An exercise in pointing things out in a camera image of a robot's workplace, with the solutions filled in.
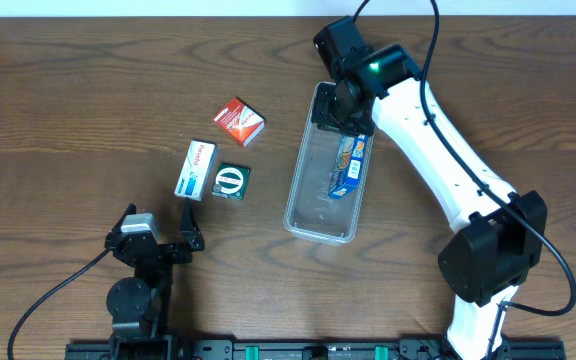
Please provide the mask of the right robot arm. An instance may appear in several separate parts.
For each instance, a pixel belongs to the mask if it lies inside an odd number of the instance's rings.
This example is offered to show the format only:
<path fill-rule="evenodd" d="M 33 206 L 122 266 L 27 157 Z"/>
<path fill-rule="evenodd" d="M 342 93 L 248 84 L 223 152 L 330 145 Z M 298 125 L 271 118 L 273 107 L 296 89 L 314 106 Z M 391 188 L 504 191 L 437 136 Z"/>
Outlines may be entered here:
<path fill-rule="evenodd" d="M 318 40 L 315 47 L 334 82 L 314 104 L 314 123 L 343 135 L 384 132 L 428 185 L 454 233 L 438 257 L 456 295 L 440 357 L 510 355 L 501 328 L 512 297 L 540 260 L 545 202 L 534 191 L 518 194 L 489 169 L 401 46 L 376 51 L 362 41 Z"/>

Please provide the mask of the clear plastic container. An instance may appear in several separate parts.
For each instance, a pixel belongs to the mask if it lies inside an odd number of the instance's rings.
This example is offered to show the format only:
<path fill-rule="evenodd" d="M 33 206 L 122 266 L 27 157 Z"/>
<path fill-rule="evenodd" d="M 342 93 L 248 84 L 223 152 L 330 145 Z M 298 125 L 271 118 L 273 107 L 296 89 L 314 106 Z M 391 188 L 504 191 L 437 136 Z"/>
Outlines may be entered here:
<path fill-rule="evenodd" d="M 284 215 L 284 226 L 293 236 L 339 246 L 355 237 L 362 205 L 373 139 L 364 140 L 358 188 L 340 199 L 329 196 L 342 135 L 320 130 L 313 122 L 324 103 L 334 97 L 334 84 L 315 86 Z"/>

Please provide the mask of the green Zam-Buk tin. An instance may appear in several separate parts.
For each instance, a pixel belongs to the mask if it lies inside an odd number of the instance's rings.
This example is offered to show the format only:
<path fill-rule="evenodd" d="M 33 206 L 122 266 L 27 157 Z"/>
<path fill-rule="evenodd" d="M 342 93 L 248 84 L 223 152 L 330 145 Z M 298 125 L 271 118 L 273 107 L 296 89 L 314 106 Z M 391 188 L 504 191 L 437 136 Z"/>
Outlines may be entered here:
<path fill-rule="evenodd" d="M 228 199 L 243 200 L 250 173 L 248 167 L 221 163 L 215 175 L 212 194 Z"/>

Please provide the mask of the blue fever patch box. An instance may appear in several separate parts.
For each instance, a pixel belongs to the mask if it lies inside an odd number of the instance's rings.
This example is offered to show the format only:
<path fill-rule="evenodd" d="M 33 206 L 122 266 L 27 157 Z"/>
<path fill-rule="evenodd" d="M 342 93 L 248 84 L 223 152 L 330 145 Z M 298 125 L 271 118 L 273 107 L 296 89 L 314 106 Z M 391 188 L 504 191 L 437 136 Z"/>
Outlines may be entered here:
<path fill-rule="evenodd" d="M 341 137 L 328 189 L 331 198 L 340 199 L 359 186 L 366 142 L 365 135 Z"/>

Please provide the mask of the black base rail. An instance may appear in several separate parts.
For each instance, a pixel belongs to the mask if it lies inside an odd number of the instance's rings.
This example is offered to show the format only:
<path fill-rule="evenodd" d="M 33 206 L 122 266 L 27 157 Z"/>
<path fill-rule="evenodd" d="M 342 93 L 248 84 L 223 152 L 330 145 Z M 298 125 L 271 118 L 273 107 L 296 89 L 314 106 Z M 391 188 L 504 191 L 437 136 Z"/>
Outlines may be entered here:
<path fill-rule="evenodd" d="M 130 340 L 75 342 L 66 360 L 433 360 L 457 354 L 439 338 L 402 338 L 394 342 L 242 342 L 231 340 Z"/>

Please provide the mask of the white Panadol box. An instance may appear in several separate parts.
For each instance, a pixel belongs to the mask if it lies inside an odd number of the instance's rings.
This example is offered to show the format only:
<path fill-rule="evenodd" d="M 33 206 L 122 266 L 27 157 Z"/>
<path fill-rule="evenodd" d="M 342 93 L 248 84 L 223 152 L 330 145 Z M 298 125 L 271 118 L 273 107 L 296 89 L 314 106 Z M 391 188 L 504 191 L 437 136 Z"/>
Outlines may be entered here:
<path fill-rule="evenodd" d="M 217 146 L 214 143 L 191 141 L 174 189 L 177 197 L 195 201 L 202 199 L 216 150 Z"/>

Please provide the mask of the red Panadol Actifast box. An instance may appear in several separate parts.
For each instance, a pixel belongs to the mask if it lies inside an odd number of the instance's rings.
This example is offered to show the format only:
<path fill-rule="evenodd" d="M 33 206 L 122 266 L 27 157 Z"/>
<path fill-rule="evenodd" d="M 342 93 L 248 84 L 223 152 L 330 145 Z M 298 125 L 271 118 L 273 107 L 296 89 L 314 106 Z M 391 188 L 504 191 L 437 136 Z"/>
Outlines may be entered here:
<path fill-rule="evenodd" d="M 241 147 L 246 147 L 265 127 L 265 118 L 239 97 L 233 97 L 213 117 L 213 122 Z"/>

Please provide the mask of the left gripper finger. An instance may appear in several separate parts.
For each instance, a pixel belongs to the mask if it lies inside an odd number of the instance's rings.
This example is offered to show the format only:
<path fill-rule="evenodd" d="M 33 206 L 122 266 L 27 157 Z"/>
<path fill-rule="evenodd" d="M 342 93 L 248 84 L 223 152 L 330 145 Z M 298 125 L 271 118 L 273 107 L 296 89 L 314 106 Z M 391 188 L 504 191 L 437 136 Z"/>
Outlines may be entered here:
<path fill-rule="evenodd" d="M 122 226 L 124 220 L 126 219 L 126 217 L 129 215 L 134 215 L 135 213 L 136 213 L 136 205 L 134 203 L 130 203 L 127 206 L 127 208 L 125 209 L 125 211 L 123 212 L 122 216 L 117 221 L 117 223 L 112 227 L 111 233 L 112 234 L 121 233 L 122 232 L 121 226 Z"/>
<path fill-rule="evenodd" d="M 184 201 L 178 231 L 189 245 L 202 245 L 203 235 L 195 220 L 192 205 L 192 200 L 187 199 Z"/>

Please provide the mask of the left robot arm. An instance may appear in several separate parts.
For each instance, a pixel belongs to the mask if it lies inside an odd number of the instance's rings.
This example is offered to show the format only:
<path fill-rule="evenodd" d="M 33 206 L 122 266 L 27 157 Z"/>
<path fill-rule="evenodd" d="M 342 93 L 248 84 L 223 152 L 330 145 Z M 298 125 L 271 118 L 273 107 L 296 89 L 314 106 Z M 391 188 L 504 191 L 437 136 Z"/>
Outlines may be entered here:
<path fill-rule="evenodd" d="M 184 202 L 177 240 L 159 241 L 159 227 L 150 213 L 130 204 L 105 239 L 105 249 L 134 270 L 107 294 L 113 336 L 120 340 L 154 338 L 167 327 L 173 284 L 172 268 L 192 261 L 205 247 L 192 202 Z"/>

